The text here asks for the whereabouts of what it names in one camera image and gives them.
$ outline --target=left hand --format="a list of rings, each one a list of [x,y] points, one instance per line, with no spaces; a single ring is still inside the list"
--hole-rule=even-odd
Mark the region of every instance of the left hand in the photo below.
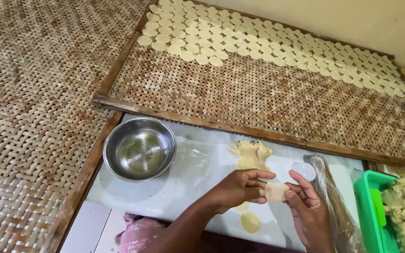
[[[201,197],[201,200],[214,205],[219,214],[223,214],[230,208],[239,206],[245,201],[265,204],[266,182],[259,178],[273,179],[275,177],[276,174],[270,171],[258,169],[234,170]]]

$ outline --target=woven bamboo mat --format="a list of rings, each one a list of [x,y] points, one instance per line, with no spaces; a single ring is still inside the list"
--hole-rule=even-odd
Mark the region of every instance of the woven bamboo mat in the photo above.
[[[136,44],[126,62],[112,98],[405,158],[403,98],[237,54],[213,67]]]
[[[146,0],[0,2],[0,252],[37,252],[109,112],[90,104]]]

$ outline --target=white wall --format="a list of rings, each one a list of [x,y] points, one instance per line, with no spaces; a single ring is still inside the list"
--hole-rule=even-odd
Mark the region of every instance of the white wall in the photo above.
[[[396,56],[405,66],[405,0],[202,0]]]

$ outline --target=plastic sheet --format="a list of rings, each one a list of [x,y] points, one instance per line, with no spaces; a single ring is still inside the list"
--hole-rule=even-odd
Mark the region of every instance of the plastic sheet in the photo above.
[[[304,161],[316,170],[314,186],[328,205],[337,253],[366,253],[360,227],[346,209],[326,160],[318,155],[305,155]]]

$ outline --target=hand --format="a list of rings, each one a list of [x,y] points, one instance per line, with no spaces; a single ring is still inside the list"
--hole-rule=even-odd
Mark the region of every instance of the hand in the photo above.
[[[329,210],[315,188],[303,176],[290,170],[289,175],[299,185],[285,183],[285,192],[296,232],[308,253],[335,253]]]
[[[266,182],[258,179],[273,179],[276,174],[258,169],[234,170],[208,191],[201,200],[215,205],[217,213],[223,214],[245,201],[265,204]]]

